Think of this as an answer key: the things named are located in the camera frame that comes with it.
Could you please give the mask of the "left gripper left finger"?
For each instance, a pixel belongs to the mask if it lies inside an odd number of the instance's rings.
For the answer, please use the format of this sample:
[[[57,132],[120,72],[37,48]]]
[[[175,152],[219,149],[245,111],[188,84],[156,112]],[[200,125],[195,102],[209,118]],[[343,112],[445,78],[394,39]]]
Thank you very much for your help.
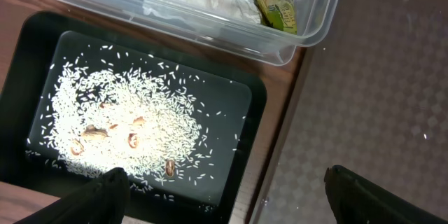
[[[129,201],[128,175],[117,167],[15,224],[121,224]]]

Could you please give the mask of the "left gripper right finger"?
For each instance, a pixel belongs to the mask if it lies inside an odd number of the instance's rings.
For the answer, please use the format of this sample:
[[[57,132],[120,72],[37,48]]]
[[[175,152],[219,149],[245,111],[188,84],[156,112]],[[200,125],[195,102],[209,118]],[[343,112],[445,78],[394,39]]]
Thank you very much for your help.
[[[343,166],[327,168],[324,183],[337,224],[447,224]]]

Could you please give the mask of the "pile of rice scraps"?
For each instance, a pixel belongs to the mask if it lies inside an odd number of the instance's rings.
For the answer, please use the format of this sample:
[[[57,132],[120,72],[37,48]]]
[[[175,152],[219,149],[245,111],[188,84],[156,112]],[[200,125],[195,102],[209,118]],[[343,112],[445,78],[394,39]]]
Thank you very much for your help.
[[[58,49],[27,153],[86,177],[121,167],[135,190],[217,204],[251,98],[244,84],[153,54]]]

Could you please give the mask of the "yellow green snack wrapper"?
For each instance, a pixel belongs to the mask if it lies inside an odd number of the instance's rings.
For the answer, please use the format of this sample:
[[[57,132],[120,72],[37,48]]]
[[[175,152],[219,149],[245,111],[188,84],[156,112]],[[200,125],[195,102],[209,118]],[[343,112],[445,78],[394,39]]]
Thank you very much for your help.
[[[293,0],[255,0],[262,23],[280,31],[297,34]]]

